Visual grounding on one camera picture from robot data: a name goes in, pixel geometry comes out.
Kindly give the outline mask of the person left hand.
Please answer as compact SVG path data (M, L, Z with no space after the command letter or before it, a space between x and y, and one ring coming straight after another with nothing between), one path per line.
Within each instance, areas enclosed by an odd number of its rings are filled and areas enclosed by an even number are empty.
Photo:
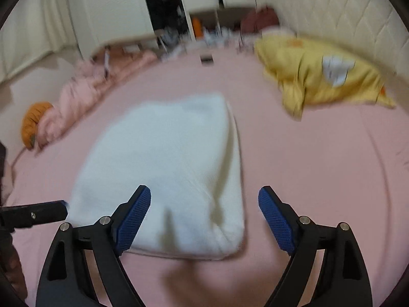
M28 296L21 261L13 245L11 234L1 229L1 269L4 270L7 280L22 300Z

